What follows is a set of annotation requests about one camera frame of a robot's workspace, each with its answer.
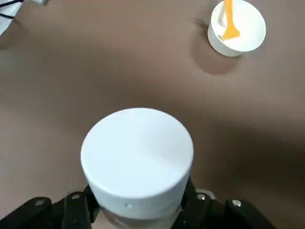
metal screw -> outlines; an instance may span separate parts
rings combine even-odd
[[[200,193],[200,194],[197,195],[197,198],[198,198],[198,199],[205,200],[205,195],[202,194],[202,193]]]
[[[79,197],[81,197],[80,194],[74,194],[74,195],[72,196],[72,199],[78,199]]]
[[[232,202],[233,202],[233,205],[237,206],[237,207],[240,207],[242,205],[242,203],[237,199],[234,199]]]
[[[44,199],[38,199],[35,203],[35,206],[40,206],[44,203]]]

white cylindrical jar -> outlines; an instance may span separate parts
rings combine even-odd
[[[99,205],[123,228],[170,228],[193,161],[193,143],[174,117],[131,108],[100,120],[81,148]]]

orange plastic spoon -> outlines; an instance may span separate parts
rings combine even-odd
[[[224,0],[225,13],[227,15],[227,29],[224,32],[223,40],[232,39],[240,36],[240,32],[233,23],[233,0]]]

black cable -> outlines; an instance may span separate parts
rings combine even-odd
[[[0,17],[7,18],[7,19],[13,19],[14,18],[13,16],[5,15],[3,13],[0,13]]]
[[[23,2],[23,1],[24,1],[24,0],[13,0],[13,1],[8,1],[8,2],[5,2],[5,3],[0,4],[0,8],[6,7],[6,6],[10,6],[10,5],[12,5],[12,4],[15,4],[15,3],[18,3],[18,2]],[[6,15],[6,14],[3,14],[3,13],[0,13],[0,17],[7,18],[7,19],[13,19],[13,18],[14,18],[13,16]]]
[[[0,4],[0,8],[1,8],[1,7],[6,7],[6,6],[9,6],[9,5],[18,3],[18,2],[23,2],[23,1],[24,1],[24,0],[13,0],[13,1],[8,1],[8,2],[5,2],[5,3]]]

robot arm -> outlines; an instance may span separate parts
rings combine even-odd
[[[227,200],[225,204],[196,192],[189,179],[181,212],[171,229],[275,229],[248,201]],[[100,211],[89,186],[59,202],[46,197],[25,202],[0,221],[1,229],[91,229]]]

